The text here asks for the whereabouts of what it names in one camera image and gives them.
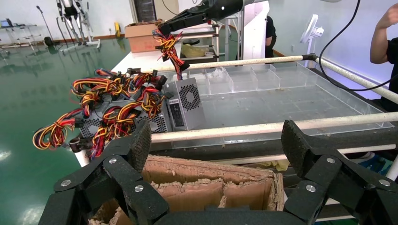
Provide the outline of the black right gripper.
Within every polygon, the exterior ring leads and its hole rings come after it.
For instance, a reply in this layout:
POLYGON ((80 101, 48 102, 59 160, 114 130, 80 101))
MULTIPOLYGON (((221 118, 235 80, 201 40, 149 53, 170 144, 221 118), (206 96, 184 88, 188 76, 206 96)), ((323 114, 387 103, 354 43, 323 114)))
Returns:
POLYGON ((239 12, 243 0, 203 0, 200 4, 186 9, 172 19, 159 25, 161 33, 174 33, 184 29, 207 24, 209 18, 225 18, 239 12))

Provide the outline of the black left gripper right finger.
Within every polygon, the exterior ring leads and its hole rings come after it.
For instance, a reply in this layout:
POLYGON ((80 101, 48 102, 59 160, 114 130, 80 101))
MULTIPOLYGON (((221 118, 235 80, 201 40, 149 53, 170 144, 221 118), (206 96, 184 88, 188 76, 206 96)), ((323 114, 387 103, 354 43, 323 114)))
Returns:
POLYGON ((328 199, 339 202, 361 225, 398 222, 398 185, 393 180, 348 160, 325 140, 304 134, 286 120, 282 149, 300 182, 284 211, 306 225, 318 218, 328 199))

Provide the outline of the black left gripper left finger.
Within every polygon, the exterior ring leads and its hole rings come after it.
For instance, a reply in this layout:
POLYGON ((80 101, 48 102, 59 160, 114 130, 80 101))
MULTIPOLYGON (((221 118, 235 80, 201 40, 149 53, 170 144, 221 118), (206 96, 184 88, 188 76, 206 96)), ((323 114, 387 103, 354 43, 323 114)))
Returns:
POLYGON ((150 147, 151 128, 144 120, 133 134, 112 140, 99 157, 59 179, 39 223, 86 225, 104 203, 114 199, 132 222, 155 224, 169 213, 169 205, 141 174, 150 147))

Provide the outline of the person right hand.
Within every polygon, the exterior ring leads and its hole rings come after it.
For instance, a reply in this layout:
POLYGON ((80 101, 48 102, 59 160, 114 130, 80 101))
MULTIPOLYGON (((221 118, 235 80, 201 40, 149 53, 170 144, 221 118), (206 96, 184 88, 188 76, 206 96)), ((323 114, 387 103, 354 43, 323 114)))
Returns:
POLYGON ((392 5, 381 17, 376 25, 376 29, 386 29, 398 23, 398 4, 392 5))

